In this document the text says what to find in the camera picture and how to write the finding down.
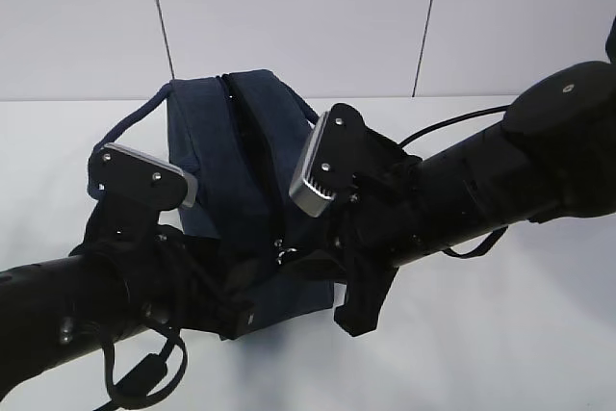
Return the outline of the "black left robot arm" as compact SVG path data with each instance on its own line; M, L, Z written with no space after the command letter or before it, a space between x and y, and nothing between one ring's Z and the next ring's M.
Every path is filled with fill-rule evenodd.
M115 233L69 256L1 274L1 395L96 350L106 410L142 410L179 385L184 329L237 339L254 323L246 299L227 294L204 265L212 239L157 225L133 241Z

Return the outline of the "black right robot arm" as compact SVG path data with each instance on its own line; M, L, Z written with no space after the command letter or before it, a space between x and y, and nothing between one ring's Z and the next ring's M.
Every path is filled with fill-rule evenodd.
M377 327L398 269L471 239L485 255L516 222L595 218L615 210L615 40L606 60L536 83L500 120L429 157L408 154L338 103L316 122L289 188L319 235L282 252L290 274L346 288L335 322Z

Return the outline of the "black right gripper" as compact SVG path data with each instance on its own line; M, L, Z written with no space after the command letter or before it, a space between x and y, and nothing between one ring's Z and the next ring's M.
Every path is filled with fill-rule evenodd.
M365 198L334 205L328 232L333 255L317 249L281 252L280 271L305 281L346 284L334 321L352 337L377 328L398 268L423 258L419 216L408 201Z

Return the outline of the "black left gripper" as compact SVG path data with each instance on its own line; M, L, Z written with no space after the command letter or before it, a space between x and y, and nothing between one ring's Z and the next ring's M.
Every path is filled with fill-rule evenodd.
M255 326L259 256L227 256L220 240L186 235L170 225L155 228L154 245L171 276L169 319L179 328L238 339Z

